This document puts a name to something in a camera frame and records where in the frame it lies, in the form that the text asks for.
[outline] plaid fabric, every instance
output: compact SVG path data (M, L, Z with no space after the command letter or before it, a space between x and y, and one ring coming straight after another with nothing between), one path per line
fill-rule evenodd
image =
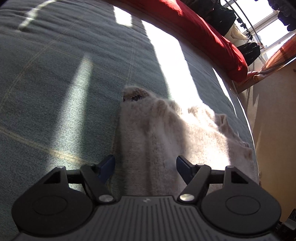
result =
M17 234L13 202L57 165L77 169L115 154L108 185L122 195L121 91L138 85L163 98L170 93L142 21L119 24L102 1L8 0L0 8L0 40L0 240L10 240ZM205 56L180 46L200 98L227 114L253 146L236 95L223 92Z

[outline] red fabric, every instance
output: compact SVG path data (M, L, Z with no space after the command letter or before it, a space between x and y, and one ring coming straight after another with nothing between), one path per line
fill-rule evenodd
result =
M235 82L247 77L241 52L179 0L119 0L157 19L205 52Z

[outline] ribbed gray panel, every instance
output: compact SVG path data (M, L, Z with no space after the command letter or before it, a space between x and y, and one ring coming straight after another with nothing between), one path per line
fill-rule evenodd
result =
M124 196L113 205L100 206L82 228L54 238L20 234L16 241L236 241L209 227L193 206L181 205L173 197ZM248 240L276 241L272 235Z

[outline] silver screw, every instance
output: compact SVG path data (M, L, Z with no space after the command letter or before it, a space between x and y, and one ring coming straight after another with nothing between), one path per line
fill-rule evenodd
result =
M111 196L111 195L101 195L101 196L99 196L99 200L101 201L101 202L111 202L111 201L113 201L113 197Z
M194 199L194 196L189 193L184 193L180 195L180 199L185 202L190 202Z

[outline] wall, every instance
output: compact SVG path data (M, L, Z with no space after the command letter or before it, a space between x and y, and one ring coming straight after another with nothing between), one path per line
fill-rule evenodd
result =
M296 208L296 60L240 94L252 129L262 187Z

